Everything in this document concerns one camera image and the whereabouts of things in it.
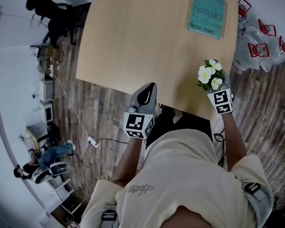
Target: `teal book cover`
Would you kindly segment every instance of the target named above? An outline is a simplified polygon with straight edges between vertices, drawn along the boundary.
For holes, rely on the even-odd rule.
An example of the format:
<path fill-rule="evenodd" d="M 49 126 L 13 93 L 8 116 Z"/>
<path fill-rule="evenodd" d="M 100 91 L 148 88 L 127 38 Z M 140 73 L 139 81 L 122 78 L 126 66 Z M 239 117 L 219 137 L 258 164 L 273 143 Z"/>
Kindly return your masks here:
<path fill-rule="evenodd" d="M 188 30 L 220 39 L 224 14 L 224 0 L 193 0 Z"/>

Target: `wooden table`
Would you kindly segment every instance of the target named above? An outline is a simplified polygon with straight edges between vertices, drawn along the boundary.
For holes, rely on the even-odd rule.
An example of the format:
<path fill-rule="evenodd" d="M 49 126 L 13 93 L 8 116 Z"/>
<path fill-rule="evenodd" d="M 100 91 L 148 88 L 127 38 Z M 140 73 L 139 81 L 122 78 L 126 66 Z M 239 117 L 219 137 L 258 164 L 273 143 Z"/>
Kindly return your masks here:
<path fill-rule="evenodd" d="M 187 30 L 193 0 L 94 0 L 81 39 L 76 77 L 132 94 L 155 82 L 157 101 L 211 119 L 199 88 L 204 59 L 229 73 L 237 39 L 238 0 L 225 0 L 225 26 L 217 40 Z"/>

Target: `person sitting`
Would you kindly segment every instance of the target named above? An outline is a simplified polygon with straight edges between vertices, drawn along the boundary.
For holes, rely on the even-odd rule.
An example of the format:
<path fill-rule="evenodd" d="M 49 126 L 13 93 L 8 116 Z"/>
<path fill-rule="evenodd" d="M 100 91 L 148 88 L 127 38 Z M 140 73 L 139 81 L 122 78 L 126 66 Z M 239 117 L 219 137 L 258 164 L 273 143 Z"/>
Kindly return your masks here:
<path fill-rule="evenodd" d="M 75 149 L 76 147 L 72 141 L 68 140 L 64 145 L 54 146 L 44 151 L 39 158 L 33 153 L 30 162 L 25 164 L 23 169 L 17 165 L 14 169 L 14 175 L 17 178 L 31 179 L 32 174 L 40 167 L 40 165 L 49 167 L 54 163 L 55 159 L 63 158 L 66 153 L 74 151 Z"/>

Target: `white cable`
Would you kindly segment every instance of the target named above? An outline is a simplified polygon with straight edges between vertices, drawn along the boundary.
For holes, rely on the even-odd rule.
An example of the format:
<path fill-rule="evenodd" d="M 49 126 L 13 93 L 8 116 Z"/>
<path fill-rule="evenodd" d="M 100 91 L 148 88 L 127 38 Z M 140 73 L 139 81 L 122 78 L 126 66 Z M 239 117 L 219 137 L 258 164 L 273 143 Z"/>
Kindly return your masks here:
<path fill-rule="evenodd" d="M 81 127 L 82 127 L 83 130 L 85 131 L 86 135 L 89 136 L 89 135 L 87 134 L 86 128 L 85 128 L 84 125 L 82 124 L 82 122 L 81 122 L 81 120 L 80 120 L 80 118 L 79 118 L 79 116 L 78 116 L 76 110 L 74 109 L 74 107 L 73 107 L 73 105 L 72 105 L 72 103 L 71 103 L 69 97 L 67 96 L 67 91 L 66 91 L 66 89 L 63 87 L 63 85 L 62 85 L 62 83 L 60 82 L 60 80 L 59 80 L 54 74 L 53 74 L 53 77 L 54 77 L 54 78 L 58 81 L 58 83 L 60 84 L 61 88 L 63 89 L 64 95 L 66 96 L 67 101 L 68 101 L 69 104 L 71 105 L 71 108 L 72 108 L 72 110 L 74 111 L 74 113 L 75 113 L 75 115 L 76 115 L 76 117 L 77 117 L 77 119 L 78 119 L 78 121 L 79 121 Z"/>

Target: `white sneaker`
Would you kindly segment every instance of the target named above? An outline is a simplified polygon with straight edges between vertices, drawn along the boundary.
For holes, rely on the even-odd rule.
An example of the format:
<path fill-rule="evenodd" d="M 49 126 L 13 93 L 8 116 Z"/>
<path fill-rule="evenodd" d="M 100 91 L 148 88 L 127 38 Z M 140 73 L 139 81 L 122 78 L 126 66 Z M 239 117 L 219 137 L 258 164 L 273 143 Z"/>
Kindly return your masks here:
<path fill-rule="evenodd" d="M 67 142 L 68 143 L 70 143 L 70 144 L 72 144 L 72 147 L 73 147 L 73 151 L 76 149 L 76 146 L 73 144 L 73 142 L 72 141 L 70 141 L 70 140 L 67 140 Z"/>

